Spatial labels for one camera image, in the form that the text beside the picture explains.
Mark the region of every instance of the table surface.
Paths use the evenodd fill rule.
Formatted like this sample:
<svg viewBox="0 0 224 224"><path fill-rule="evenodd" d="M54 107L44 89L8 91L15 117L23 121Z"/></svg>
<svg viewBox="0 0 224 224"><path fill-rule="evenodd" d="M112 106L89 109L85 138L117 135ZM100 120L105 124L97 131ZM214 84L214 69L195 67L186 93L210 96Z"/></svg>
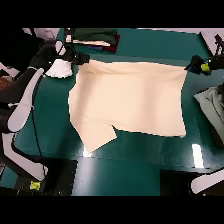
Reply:
<svg viewBox="0 0 224 224"><path fill-rule="evenodd" d="M150 61L186 66L193 55L209 57L197 34L119 28L121 40L115 54L98 52L83 46L77 50L91 58L112 61ZM63 40L63 29L58 39ZM223 82L222 71L212 76L187 74L182 90L182 111L187 135L166 138L116 130L118 138L83 157L83 144L69 121L68 91L75 75L66 79L46 77L40 83L34 104L34 116L44 156L78 159L74 195L159 195L159 170L195 171L192 144L202 148L205 169L210 172L224 164L224 150L214 145L209 122L193 99L197 91ZM32 121L29 118L19 132L16 146L38 155Z"/></svg>

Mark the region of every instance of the cream cloth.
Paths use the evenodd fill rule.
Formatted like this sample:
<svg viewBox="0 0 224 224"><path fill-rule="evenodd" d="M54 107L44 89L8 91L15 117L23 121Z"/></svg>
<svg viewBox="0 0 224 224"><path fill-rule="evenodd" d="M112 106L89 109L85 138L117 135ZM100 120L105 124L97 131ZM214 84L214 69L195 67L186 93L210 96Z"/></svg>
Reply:
<svg viewBox="0 0 224 224"><path fill-rule="evenodd" d="M184 67L150 62L79 66L69 92L70 121L92 152L119 130L160 136L185 136L181 110Z"/></svg>

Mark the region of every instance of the pile of clothes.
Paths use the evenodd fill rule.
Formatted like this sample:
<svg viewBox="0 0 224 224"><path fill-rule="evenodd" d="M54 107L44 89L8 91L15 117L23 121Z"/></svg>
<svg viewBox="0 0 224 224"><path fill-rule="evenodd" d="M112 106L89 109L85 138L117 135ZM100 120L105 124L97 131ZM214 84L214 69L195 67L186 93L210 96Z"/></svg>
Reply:
<svg viewBox="0 0 224 224"><path fill-rule="evenodd" d="M117 34L115 28L65 28L65 41L69 43L72 40L73 43L82 44L94 50L115 53L120 35Z"/></svg>
<svg viewBox="0 0 224 224"><path fill-rule="evenodd" d="M211 123L216 146L224 148L224 83L202 90L194 98Z"/></svg>

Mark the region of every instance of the gray cloth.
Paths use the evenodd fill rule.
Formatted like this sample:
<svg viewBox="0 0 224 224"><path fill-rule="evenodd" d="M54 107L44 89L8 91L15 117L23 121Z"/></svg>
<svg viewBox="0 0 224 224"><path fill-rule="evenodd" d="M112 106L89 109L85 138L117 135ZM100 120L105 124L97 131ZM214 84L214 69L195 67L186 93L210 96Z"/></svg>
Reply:
<svg viewBox="0 0 224 224"><path fill-rule="evenodd" d="M222 103L222 95L218 94L218 88L211 87L194 95L194 98L199 102L203 113L224 143L224 104Z"/></svg>

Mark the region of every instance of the dark green clothing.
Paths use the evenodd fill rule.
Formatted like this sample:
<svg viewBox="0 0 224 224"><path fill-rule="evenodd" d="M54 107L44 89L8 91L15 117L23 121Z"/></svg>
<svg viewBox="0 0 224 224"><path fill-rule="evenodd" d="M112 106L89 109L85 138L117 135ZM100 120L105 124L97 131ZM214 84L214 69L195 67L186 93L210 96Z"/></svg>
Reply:
<svg viewBox="0 0 224 224"><path fill-rule="evenodd" d="M113 28L76 28L73 34L74 40L81 41L105 41L111 45L116 44L117 29Z"/></svg>

